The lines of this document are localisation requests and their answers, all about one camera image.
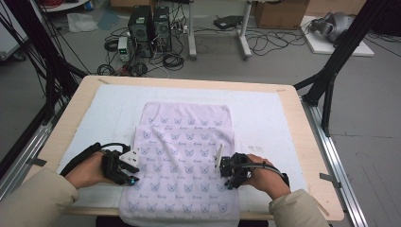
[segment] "table leg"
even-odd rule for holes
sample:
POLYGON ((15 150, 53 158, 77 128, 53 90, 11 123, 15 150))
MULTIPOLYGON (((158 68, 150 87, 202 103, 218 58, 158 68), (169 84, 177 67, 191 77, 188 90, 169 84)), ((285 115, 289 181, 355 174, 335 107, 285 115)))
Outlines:
POLYGON ((188 47, 189 47, 189 57, 192 60, 196 60, 197 47, 195 46, 195 35, 194 35, 194 0, 189 0, 188 47))
POLYGON ((245 38, 245 31, 247 30, 248 19, 250 18, 250 12, 252 7, 252 1, 247 1, 245 6, 244 19, 242 21, 242 28, 238 31, 238 37, 244 50, 244 60, 248 59, 252 53, 248 45, 247 39, 245 38))

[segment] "white cloth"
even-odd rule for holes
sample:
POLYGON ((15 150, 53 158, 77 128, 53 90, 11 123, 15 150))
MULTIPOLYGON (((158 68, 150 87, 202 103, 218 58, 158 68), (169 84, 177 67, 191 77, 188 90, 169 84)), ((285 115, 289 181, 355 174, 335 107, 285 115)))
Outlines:
POLYGON ((150 102, 134 149, 140 178, 126 187, 120 217, 137 226, 237 226, 237 190, 215 172, 215 155, 234 154, 227 106, 150 102))

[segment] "floor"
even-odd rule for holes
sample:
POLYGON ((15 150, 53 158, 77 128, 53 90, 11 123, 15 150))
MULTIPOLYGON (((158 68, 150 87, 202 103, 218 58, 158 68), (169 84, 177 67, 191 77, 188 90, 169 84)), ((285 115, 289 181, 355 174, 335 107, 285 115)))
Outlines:
MULTIPOLYGON (((96 72, 97 67, 105 63, 104 38, 113 30, 126 26, 128 20, 115 18, 115 14, 105 9, 76 11, 93 15, 95 21, 105 20, 105 16, 113 18, 112 24, 92 32, 64 34, 90 72, 96 72)), ((57 14, 55 19, 66 21, 62 14, 57 14)), ((213 20, 202 17, 195 23, 213 27, 213 20)), ((254 20, 251 19, 250 24, 254 26, 254 20)), ((197 33, 196 38, 199 52, 196 61, 187 58, 185 48, 182 70, 156 69, 147 77, 295 84, 319 72, 329 58, 312 54, 305 44, 290 45, 266 56, 253 55, 243 61, 234 33, 202 32, 197 33)), ((340 71, 333 97, 330 132, 368 225, 401 226, 401 120, 398 119, 401 102, 397 101, 401 96, 401 44, 374 42, 398 56, 365 40, 375 56, 352 57, 340 71)), ((82 68, 65 44, 63 47, 67 60, 82 68)), ((114 61, 112 65, 121 65, 121 62, 114 61)), ((1 160, 42 107, 44 96, 29 61, 1 62, 0 75, 1 160)), ((302 89, 299 95, 306 92, 307 89, 302 89)), ((332 224, 352 226, 348 218, 332 224)), ((95 226, 95 218, 63 216, 55 226, 95 226)))

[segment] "sleeve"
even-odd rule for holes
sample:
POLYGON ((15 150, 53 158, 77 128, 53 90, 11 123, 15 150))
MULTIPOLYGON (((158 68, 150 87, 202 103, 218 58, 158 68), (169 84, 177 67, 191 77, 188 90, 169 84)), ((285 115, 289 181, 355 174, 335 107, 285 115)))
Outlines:
POLYGON ((295 191, 270 203, 277 227, 328 226, 314 200, 304 190, 295 191))
POLYGON ((0 202, 0 226, 49 226, 77 199, 73 185, 44 168, 0 202))

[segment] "person's left hand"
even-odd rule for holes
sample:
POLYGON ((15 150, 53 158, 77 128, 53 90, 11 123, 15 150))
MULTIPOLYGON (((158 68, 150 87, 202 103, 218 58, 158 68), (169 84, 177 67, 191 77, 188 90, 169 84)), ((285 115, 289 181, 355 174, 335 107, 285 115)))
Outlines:
POLYGON ((73 168, 65 176, 65 179, 76 189, 93 186, 97 183, 113 183, 113 181, 103 176, 100 168, 102 157, 103 152, 98 151, 94 153, 85 161, 73 168))

